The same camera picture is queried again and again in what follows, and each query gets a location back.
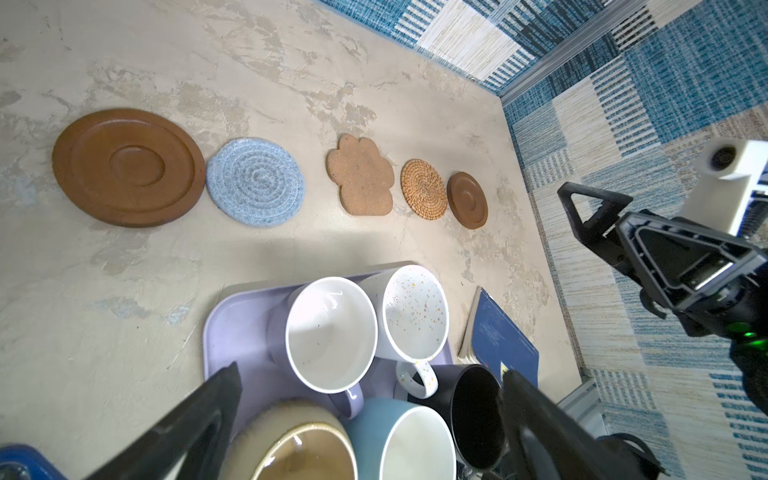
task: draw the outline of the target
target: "white mug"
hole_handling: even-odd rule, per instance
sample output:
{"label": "white mug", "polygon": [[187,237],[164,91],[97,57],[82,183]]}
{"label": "white mug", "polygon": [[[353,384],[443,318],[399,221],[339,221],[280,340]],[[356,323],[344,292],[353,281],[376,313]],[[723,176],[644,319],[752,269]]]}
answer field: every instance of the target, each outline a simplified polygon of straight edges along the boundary
{"label": "white mug", "polygon": [[330,395],[342,416],[363,406],[359,381],[373,361],[376,312],[352,280],[328,276],[288,297],[288,316],[266,328],[272,360],[312,390]]}
{"label": "white mug", "polygon": [[342,419],[360,480],[454,480],[456,450],[439,413],[395,399],[373,398]]}
{"label": "white mug", "polygon": [[[358,282],[379,323],[376,356],[397,361],[400,386],[419,399],[437,391],[429,365],[448,339],[448,301],[432,272],[420,265],[384,270]],[[413,379],[419,374],[422,385]]]}

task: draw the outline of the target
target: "mug handle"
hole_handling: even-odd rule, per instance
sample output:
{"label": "mug handle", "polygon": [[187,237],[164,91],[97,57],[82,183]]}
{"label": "mug handle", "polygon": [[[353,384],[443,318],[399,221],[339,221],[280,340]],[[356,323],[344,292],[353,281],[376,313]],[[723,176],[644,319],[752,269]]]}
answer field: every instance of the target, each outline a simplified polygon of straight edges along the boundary
{"label": "mug handle", "polygon": [[328,396],[331,398],[333,405],[335,405],[336,408],[339,409],[339,412],[341,412],[341,416],[345,419],[354,419],[357,414],[360,413],[360,410],[362,410],[364,400],[359,383],[356,383],[343,392],[331,393]]}
{"label": "mug handle", "polygon": [[[414,374],[419,374],[423,385],[419,385],[413,379]],[[414,363],[397,362],[395,375],[400,386],[417,399],[428,399],[437,392],[437,377],[435,370],[426,360],[416,360]]]}

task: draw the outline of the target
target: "mug rim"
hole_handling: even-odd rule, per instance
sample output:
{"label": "mug rim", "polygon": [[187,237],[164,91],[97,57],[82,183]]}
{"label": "mug rim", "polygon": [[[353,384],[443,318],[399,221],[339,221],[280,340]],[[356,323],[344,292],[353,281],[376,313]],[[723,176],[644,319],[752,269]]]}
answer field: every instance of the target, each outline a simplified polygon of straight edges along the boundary
{"label": "mug rim", "polygon": [[[392,285],[392,281],[395,279],[395,276],[397,276],[400,272],[403,270],[420,270],[422,271],[426,276],[429,277],[429,279],[434,282],[434,284],[437,286],[437,290],[440,292],[440,297],[442,298],[442,303],[445,305],[445,331],[442,334],[442,339],[440,340],[440,345],[438,349],[432,354],[427,357],[417,359],[414,356],[410,356],[406,354],[405,352],[400,349],[399,346],[397,346],[397,343],[395,343],[395,339],[392,338],[392,334],[389,332],[389,324],[386,320],[386,308],[384,308],[384,299],[386,297],[386,292],[389,289],[390,285]],[[428,268],[425,266],[413,264],[413,265],[405,265],[397,268],[395,272],[389,277],[389,280],[387,280],[386,286],[384,287],[384,294],[382,295],[382,325],[384,327],[384,333],[386,334],[387,340],[389,341],[389,345],[392,346],[392,348],[395,350],[395,352],[403,358],[406,362],[428,362],[429,360],[434,359],[441,351],[442,348],[445,346],[445,342],[448,341],[448,332],[450,330],[450,313],[448,308],[448,299],[445,297],[445,291],[442,288],[442,284],[439,280],[437,280],[437,276],[435,276],[434,273],[432,273]]]}
{"label": "mug rim", "polygon": [[[371,348],[371,353],[366,363],[366,367],[362,369],[362,372],[355,378],[353,382],[339,389],[324,389],[319,386],[316,386],[315,384],[313,384],[312,382],[304,378],[304,375],[302,375],[299,369],[296,367],[296,363],[293,361],[293,356],[291,355],[288,336],[290,331],[289,325],[290,325],[291,312],[293,310],[293,306],[296,305],[296,303],[299,301],[302,295],[306,294],[307,290],[309,290],[311,286],[318,283],[325,283],[325,282],[332,282],[332,281],[345,283],[347,286],[351,286],[352,290],[354,290],[356,294],[359,294],[361,298],[364,298],[366,300],[367,306],[370,308],[369,318],[372,319],[373,321],[373,348]],[[376,345],[378,345],[379,343],[379,326],[377,324],[378,322],[376,321],[376,310],[373,308],[373,303],[371,302],[371,299],[368,297],[368,294],[365,292],[365,290],[363,290],[362,287],[360,287],[360,285],[358,285],[357,283],[354,283],[352,280],[348,278],[344,278],[342,276],[325,276],[323,278],[310,282],[300,288],[303,288],[303,289],[301,292],[299,292],[299,295],[297,295],[296,298],[293,299],[293,304],[291,305],[290,310],[288,311],[288,319],[286,321],[285,344],[286,344],[286,352],[288,354],[287,356],[288,356],[288,362],[290,363],[290,367],[291,369],[293,369],[293,372],[296,374],[297,377],[299,377],[299,380],[301,380],[301,382],[304,385],[310,387],[312,390],[315,390],[316,392],[326,393],[326,394],[344,392],[345,390],[352,388],[356,383],[358,383],[363,378],[363,376],[365,376],[371,364],[373,363],[373,357],[376,356]]]}
{"label": "mug rim", "polygon": [[352,448],[352,443],[338,428],[325,422],[302,423],[300,425],[296,425],[292,427],[291,430],[288,430],[287,432],[285,432],[264,453],[264,457],[261,460],[259,460],[259,465],[256,467],[256,470],[253,472],[253,475],[251,475],[250,480],[258,480],[259,475],[261,475],[264,469],[268,466],[268,465],[264,465],[264,463],[266,463],[266,461],[271,456],[274,456],[277,450],[283,445],[285,445],[285,443],[288,440],[290,440],[295,435],[299,435],[304,432],[311,432],[313,430],[322,430],[324,432],[331,433],[332,435],[337,437],[338,440],[341,441],[342,445],[344,445],[344,448],[346,449],[346,452],[349,454],[349,460],[352,463],[352,470],[355,475],[354,478],[355,480],[357,480],[357,458],[355,457],[355,451]]}
{"label": "mug rim", "polygon": [[403,420],[419,412],[427,412],[428,415],[431,415],[433,417],[436,416],[437,419],[440,419],[439,424],[442,426],[443,432],[448,434],[447,438],[449,439],[451,444],[451,453],[453,454],[453,462],[454,464],[456,463],[456,448],[455,448],[455,442],[453,440],[453,432],[445,423],[445,420],[434,409],[431,409],[428,406],[424,406],[424,405],[413,404],[413,408],[403,412],[400,418],[398,418],[395,424],[392,425],[392,427],[389,429],[389,434],[386,436],[386,441],[384,442],[382,458],[381,458],[381,461],[379,462],[379,478],[384,478],[384,461],[386,460],[387,450],[389,449],[389,442],[392,440],[392,436],[395,434],[395,430],[397,430],[397,427],[402,423]]}
{"label": "mug rim", "polygon": [[502,384],[499,383],[499,381],[496,379],[496,376],[493,374],[493,372],[487,366],[481,365],[479,363],[472,363],[471,365],[467,365],[466,367],[464,367],[462,369],[462,371],[459,373],[458,378],[456,379],[456,384],[453,387],[453,392],[451,393],[451,402],[449,403],[449,415],[450,415],[450,419],[451,419],[451,424],[449,425],[449,430],[451,432],[451,439],[453,440],[453,443],[456,446],[456,455],[458,457],[461,457],[462,463],[464,463],[465,465],[468,465],[470,468],[478,469],[481,472],[487,472],[488,470],[491,470],[496,465],[498,465],[499,461],[504,456],[504,446],[502,445],[502,450],[499,453],[498,458],[494,461],[494,464],[492,466],[490,466],[488,468],[479,468],[476,465],[470,465],[469,462],[467,461],[467,459],[465,458],[464,454],[461,452],[461,450],[459,450],[458,443],[456,442],[456,434],[455,434],[455,430],[454,430],[455,418],[454,418],[454,408],[453,408],[454,405],[453,405],[453,402],[454,402],[455,397],[456,397],[456,389],[458,388],[459,382],[464,377],[464,375],[467,374],[467,372],[469,372],[470,370],[477,370],[477,369],[480,369],[483,372],[487,373],[489,375],[489,378],[493,379],[493,381],[496,383],[496,385],[498,385],[499,391],[502,390]]}

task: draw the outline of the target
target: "coaster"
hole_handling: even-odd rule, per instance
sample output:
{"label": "coaster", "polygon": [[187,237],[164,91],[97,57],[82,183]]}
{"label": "coaster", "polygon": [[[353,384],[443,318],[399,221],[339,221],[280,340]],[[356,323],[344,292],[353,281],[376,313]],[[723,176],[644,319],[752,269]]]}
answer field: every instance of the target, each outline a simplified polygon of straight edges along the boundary
{"label": "coaster", "polygon": [[440,174],[424,160],[410,160],[400,172],[400,187],[406,202],[422,218],[437,220],[448,208]]}
{"label": "coaster", "polygon": [[208,193],[233,219],[253,227],[285,223],[301,208],[304,176],[291,154],[260,138],[239,138],[208,161]]}
{"label": "coaster", "polygon": [[328,176],[339,185],[344,210],[352,215],[386,215],[392,211],[395,171],[373,140],[344,134],[326,159]]}
{"label": "coaster", "polygon": [[448,204],[461,225],[474,230],[488,220],[488,202],[477,180],[466,172],[453,174],[448,180]]}
{"label": "coaster", "polygon": [[122,227],[176,220],[205,186],[205,160],[192,138],[165,118],[131,108],[76,120],[56,140],[52,160],[72,203]]}

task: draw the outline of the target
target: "blue woven coaster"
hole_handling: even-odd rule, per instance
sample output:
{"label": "blue woven coaster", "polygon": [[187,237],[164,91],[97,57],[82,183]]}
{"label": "blue woven coaster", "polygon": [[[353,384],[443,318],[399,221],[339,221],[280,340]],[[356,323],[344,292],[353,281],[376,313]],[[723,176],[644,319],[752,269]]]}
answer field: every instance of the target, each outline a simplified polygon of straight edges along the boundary
{"label": "blue woven coaster", "polygon": [[208,161],[206,186],[214,203],[233,219],[254,227],[286,222],[304,201],[304,176],[280,145],[239,138]]}

